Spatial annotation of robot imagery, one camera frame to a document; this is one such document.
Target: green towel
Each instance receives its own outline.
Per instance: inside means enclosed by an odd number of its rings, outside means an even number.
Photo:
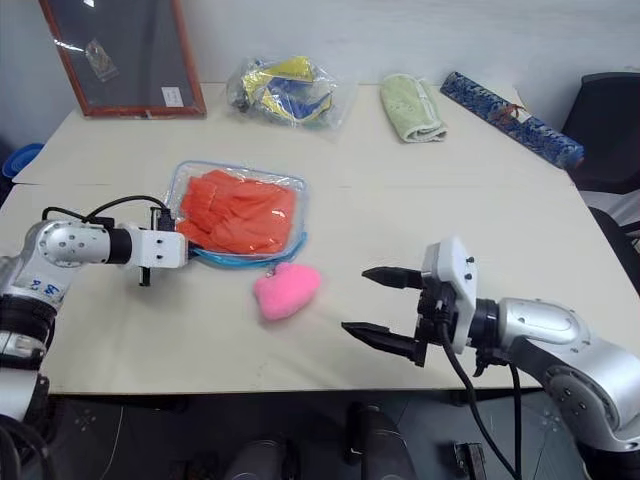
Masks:
[[[380,89],[387,116],[402,140],[409,143],[440,142],[447,126],[424,80],[397,73],[385,78]]]

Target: table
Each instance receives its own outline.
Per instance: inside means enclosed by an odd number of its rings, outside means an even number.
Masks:
[[[218,91],[205,88],[209,102]],[[154,272],[151,287],[141,288],[135,270],[88,266],[66,296],[43,364],[51,391],[461,388],[439,348],[429,349],[420,369],[340,328],[343,321],[371,321],[411,334],[417,292],[384,288],[359,274],[385,264],[419,267],[426,245],[451,234],[460,235],[477,259],[479,297],[557,301],[598,334],[640,354],[640,338],[628,334],[640,301],[565,172],[440,97],[450,138],[402,145],[376,95],[374,88],[360,88],[334,140],[215,111],[205,121],[139,122],[72,113],[18,178],[43,184],[16,186],[0,210],[0,255],[19,251],[45,206],[88,211],[121,195],[160,195],[176,163],[224,157],[307,179],[309,242],[297,261],[318,268],[324,285],[308,308],[268,325],[251,294],[261,270],[194,261]],[[121,157],[122,144],[133,138],[142,142],[128,146],[135,150],[134,170]],[[125,169],[130,174],[122,175]],[[113,214],[118,221],[148,221],[140,205]],[[472,371],[474,352],[467,350],[462,362]],[[491,367],[475,383],[509,387],[510,375]],[[524,376],[523,385],[537,384]]]

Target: white wall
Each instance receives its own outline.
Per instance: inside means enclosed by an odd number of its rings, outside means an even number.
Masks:
[[[586,73],[640,68],[638,0],[183,0],[201,81],[256,54],[377,83],[457,69],[519,89],[561,127]],[[75,106],[36,0],[0,1],[0,135],[45,140]]]

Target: floor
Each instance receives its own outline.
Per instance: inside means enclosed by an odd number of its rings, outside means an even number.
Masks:
[[[195,455],[217,463],[220,471],[245,442],[281,433],[300,447],[303,479],[355,480],[360,470],[342,462],[341,448],[346,408],[356,400],[380,406],[398,424],[421,479],[460,478],[447,467],[453,442],[481,441],[468,407],[452,405],[446,392],[202,395],[186,398],[173,411],[67,399],[58,409],[53,458],[65,480],[182,480],[182,462]],[[523,404],[524,478],[582,480],[580,458],[548,397],[529,393]],[[512,398],[485,400],[480,408],[512,459]],[[102,477],[116,436],[113,462]],[[486,446],[484,453],[487,477],[506,479]],[[24,478],[38,479],[37,468],[32,466]]]

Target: pink plush toy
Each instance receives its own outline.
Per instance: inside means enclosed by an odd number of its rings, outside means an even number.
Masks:
[[[274,275],[256,281],[253,292],[262,315],[269,321],[290,317],[311,301],[322,283],[311,267],[281,263]]]

